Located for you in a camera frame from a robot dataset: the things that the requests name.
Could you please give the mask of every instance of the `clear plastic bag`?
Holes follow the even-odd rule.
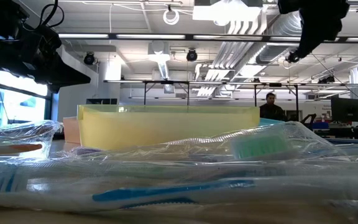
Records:
[[[358,200],[358,162],[0,158],[0,205],[8,207],[95,212],[160,203],[283,200]]]
[[[315,135],[301,123],[289,122],[211,138],[191,138],[154,146],[120,151],[100,151],[78,147],[65,156],[85,156],[104,161],[271,161],[345,156],[340,147]]]
[[[0,155],[41,151],[49,153],[53,135],[62,124],[56,121],[39,121],[24,124],[11,124],[0,127]]]

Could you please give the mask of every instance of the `window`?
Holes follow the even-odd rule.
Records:
[[[45,99],[0,89],[0,126],[41,121],[45,116]]]
[[[0,84],[30,91],[41,96],[47,96],[48,94],[46,85],[36,84],[31,78],[15,77],[9,72],[0,72]]]

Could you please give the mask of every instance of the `man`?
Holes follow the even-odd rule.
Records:
[[[260,107],[260,117],[267,119],[274,119],[279,121],[285,121],[285,113],[281,107],[274,105],[276,95],[268,93],[266,95],[266,104]]]

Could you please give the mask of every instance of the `yellow plastic bin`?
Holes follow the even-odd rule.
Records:
[[[80,105],[78,122],[82,146],[115,150],[255,127],[259,108]]]

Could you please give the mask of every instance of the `plastic wrapper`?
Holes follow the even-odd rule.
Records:
[[[0,205],[96,212],[162,203],[358,200],[358,162],[0,158]]]
[[[19,154],[33,150],[47,157],[53,135],[62,128],[56,121],[11,124],[0,127],[0,154]]]
[[[340,147],[315,135],[301,123],[279,123],[224,133],[211,138],[191,138],[120,151],[78,147],[64,156],[88,160],[121,161],[270,161],[345,156]]]
[[[62,155],[0,157],[0,206],[128,223],[358,223],[357,150],[300,123]]]

